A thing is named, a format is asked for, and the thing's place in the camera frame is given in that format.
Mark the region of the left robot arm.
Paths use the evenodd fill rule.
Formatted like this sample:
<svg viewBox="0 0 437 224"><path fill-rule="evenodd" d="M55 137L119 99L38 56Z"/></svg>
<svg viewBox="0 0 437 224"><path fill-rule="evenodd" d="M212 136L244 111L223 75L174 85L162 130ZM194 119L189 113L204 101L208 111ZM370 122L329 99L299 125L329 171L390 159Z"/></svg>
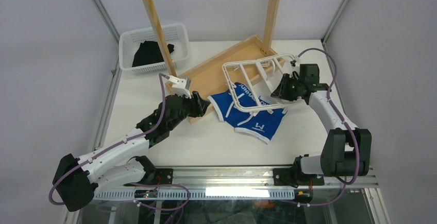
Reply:
<svg viewBox="0 0 437 224"><path fill-rule="evenodd" d="M65 155L55 172L49 201L75 212L111 188L131 183L151 185L156 169L141 153L167 139L186 118L204 116L210 104L197 91L190 97L168 95L149 116L113 144L79 157Z"/></svg>

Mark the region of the blue boxer underwear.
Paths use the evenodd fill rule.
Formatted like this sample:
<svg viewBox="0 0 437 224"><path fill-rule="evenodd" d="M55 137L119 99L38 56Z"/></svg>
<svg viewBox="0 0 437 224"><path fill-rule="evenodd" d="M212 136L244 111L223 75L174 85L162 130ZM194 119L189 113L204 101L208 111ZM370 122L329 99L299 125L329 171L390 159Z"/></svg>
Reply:
<svg viewBox="0 0 437 224"><path fill-rule="evenodd" d="M257 114L237 109L229 90L208 97L220 122L226 122L239 134L250 135L266 144L271 141L285 116L283 109L263 110Z"/></svg>

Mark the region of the white plastic clip hanger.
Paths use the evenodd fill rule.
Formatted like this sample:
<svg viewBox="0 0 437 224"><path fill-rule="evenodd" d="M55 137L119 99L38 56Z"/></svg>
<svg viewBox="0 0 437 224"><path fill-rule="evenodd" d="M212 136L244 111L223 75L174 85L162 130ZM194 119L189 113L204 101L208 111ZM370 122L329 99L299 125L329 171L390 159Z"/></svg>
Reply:
<svg viewBox="0 0 437 224"><path fill-rule="evenodd" d="M279 54L261 59L231 61L222 65L225 82L228 85L228 90L232 95L237 109L242 112L251 112L254 114L263 110L271 112L273 109L283 109L285 113L287 113L288 106L291 104L290 101L283 101L276 98L271 104L264 105L261 103L259 94L257 94L254 85L262 82L272 93L276 88L274 86L275 74L284 74L287 72L285 64L290 63L290 55L292 54ZM237 82L246 85L246 89L251 92L251 99L255 101L255 104L248 107L243 106L236 93Z"/></svg>

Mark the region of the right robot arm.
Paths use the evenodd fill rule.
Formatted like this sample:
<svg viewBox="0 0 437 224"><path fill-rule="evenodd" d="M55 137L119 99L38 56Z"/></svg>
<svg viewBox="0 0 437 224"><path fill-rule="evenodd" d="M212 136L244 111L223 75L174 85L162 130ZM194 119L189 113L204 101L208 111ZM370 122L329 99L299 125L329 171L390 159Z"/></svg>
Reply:
<svg viewBox="0 0 437 224"><path fill-rule="evenodd" d="M302 99L317 114L327 137L319 156L298 156L291 167L291 180L304 185L316 176L337 178L353 184L369 171L372 135L355 125L333 102L331 85L320 82L317 64L303 64L299 72L284 73L271 93L286 101Z"/></svg>

